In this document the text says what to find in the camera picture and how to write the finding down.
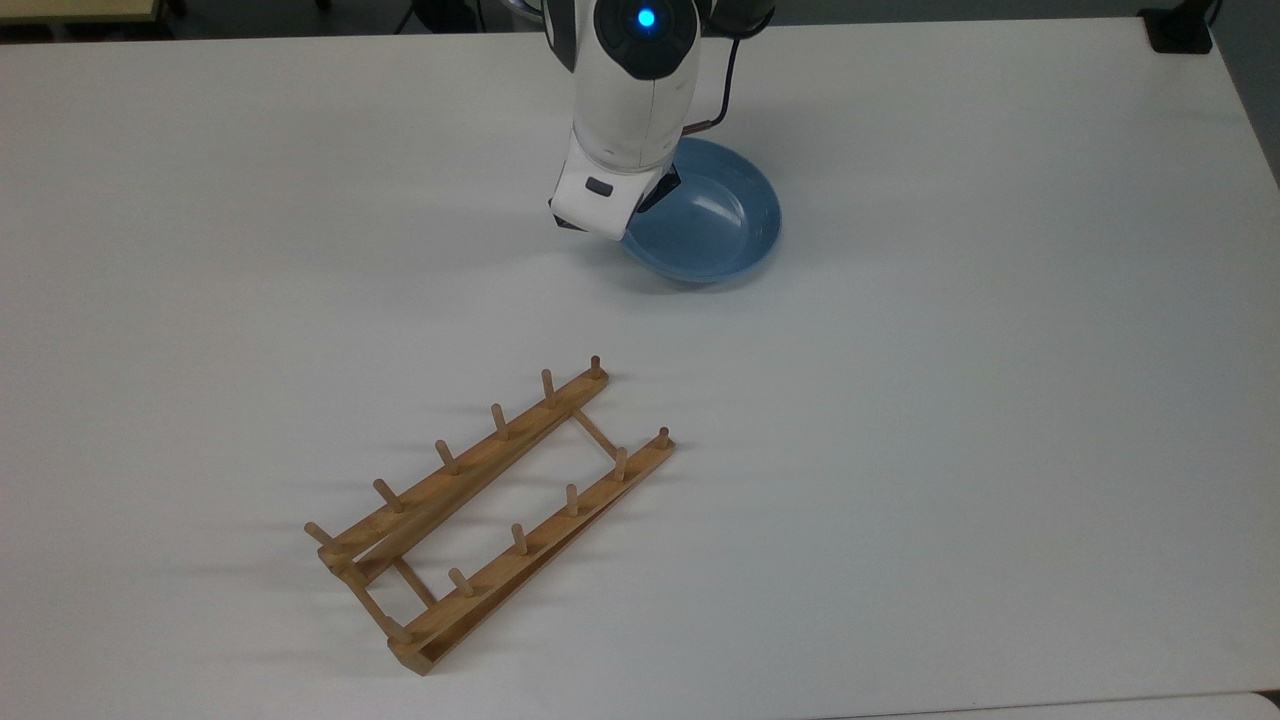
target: gray floor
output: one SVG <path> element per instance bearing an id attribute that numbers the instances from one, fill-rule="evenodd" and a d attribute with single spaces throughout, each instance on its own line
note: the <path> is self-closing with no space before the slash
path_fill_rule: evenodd
<path id="1" fill-rule="evenodd" d="M 490 31 L 511 29 L 499 0 L 483 0 Z M 1005 18 L 1133 17 L 1143 6 L 1176 0 L 780 0 L 774 22 L 879 23 Z M 408 0 L 333 0 L 319 12 L 312 0 L 188 0 L 186 18 L 169 22 L 180 38 L 387 35 Z M 1280 178 L 1280 1 L 1225 0 L 1215 35 L 1253 128 Z M 408 33 L 425 32 L 417 19 Z"/>

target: wooden peg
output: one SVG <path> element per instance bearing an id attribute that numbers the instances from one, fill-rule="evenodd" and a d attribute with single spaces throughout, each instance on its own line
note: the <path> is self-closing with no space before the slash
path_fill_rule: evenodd
<path id="1" fill-rule="evenodd" d="M 378 619 L 378 625 L 387 633 L 387 637 L 393 638 L 402 643 L 413 642 L 413 635 L 408 634 L 404 625 L 401 625 L 396 620 L 392 620 L 390 615 L 383 615 Z"/>
<path id="2" fill-rule="evenodd" d="M 613 465 L 613 479 L 620 483 L 627 479 L 627 448 L 625 447 L 618 448 L 617 461 Z"/>
<path id="3" fill-rule="evenodd" d="M 507 428 L 507 419 L 502 416 L 502 405 L 494 402 L 489 411 L 493 413 L 493 425 L 498 428 L 498 439 L 511 439 L 511 430 Z"/>
<path id="4" fill-rule="evenodd" d="M 392 565 L 401 574 L 401 577 L 404 578 L 404 582 L 408 583 L 413 594 L 422 601 L 422 605 L 431 607 L 436 603 L 435 596 L 431 594 L 431 591 L 426 589 L 426 583 L 422 582 L 422 578 L 417 577 L 417 573 L 410 568 L 408 562 L 404 562 L 403 557 L 397 557 Z"/>
<path id="5" fill-rule="evenodd" d="M 320 529 L 320 525 L 315 523 L 307 523 L 302 525 L 302 529 L 307 532 L 308 536 L 316 539 L 320 544 L 325 546 L 330 552 L 346 552 L 347 548 L 342 546 L 340 542 L 333 539 L 333 536 Z"/>
<path id="6" fill-rule="evenodd" d="M 516 541 L 516 552 L 529 555 L 529 541 L 525 539 L 525 528 L 520 523 L 511 527 L 511 537 Z"/>
<path id="7" fill-rule="evenodd" d="M 462 574 L 462 570 L 458 570 L 457 568 L 451 568 L 449 579 L 453 580 L 453 584 L 458 585 L 458 591 L 462 593 L 462 597 L 475 597 L 476 591 L 475 588 L 471 587 L 471 583 L 467 582 L 467 578 L 466 575 Z"/>
<path id="8" fill-rule="evenodd" d="M 404 503 L 401 502 L 399 496 L 392 492 L 392 488 L 387 487 L 387 480 L 381 478 L 374 480 L 374 489 L 378 491 L 378 495 L 383 496 L 383 501 L 387 502 L 387 507 L 392 509 L 392 512 L 404 511 Z"/>
<path id="9" fill-rule="evenodd" d="M 458 469 L 458 461 L 453 459 L 453 454 L 449 452 L 449 446 L 443 441 L 435 441 L 435 451 L 440 454 L 440 461 L 444 466 L 449 469 L 451 475 L 457 475 L 461 470 Z"/>
<path id="10" fill-rule="evenodd" d="M 547 395 L 547 406 L 556 407 L 556 388 L 552 386 L 550 370 L 543 370 L 543 393 Z"/>

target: table surface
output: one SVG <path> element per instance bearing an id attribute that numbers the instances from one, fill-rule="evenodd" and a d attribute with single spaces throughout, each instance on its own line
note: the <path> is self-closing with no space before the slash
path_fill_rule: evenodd
<path id="1" fill-rule="evenodd" d="M 154 20 L 160 0 L 4 0 L 0 24 Z"/>
<path id="2" fill-rule="evenodd" d="M 695 115 L 724 56 L 709 42 Z M 15 717 L 828 717 L 1280 684 L 1280 193 L 1135 19 L 772 28 L 708 138 L 774 258 L 561 231 L 538 36 L 0 47 Z M 428 678 L 340 530 L 599 354 L 680 450 Z M 607 462 L 566 427 L 410 556 Z M 420 611 L 393 583 L 375 596 Z"/>

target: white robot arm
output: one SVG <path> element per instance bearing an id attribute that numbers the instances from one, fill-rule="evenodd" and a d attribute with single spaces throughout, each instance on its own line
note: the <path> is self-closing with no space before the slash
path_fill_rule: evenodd
<path id="1" fill-rule="evenodd" d="M 637 210 L 676 187 L 704 23 L 746 36 L 772 10 L 760 0 L 544 0 L 547 41 L 575 79 L 556 220 L 621 240 Z"/>

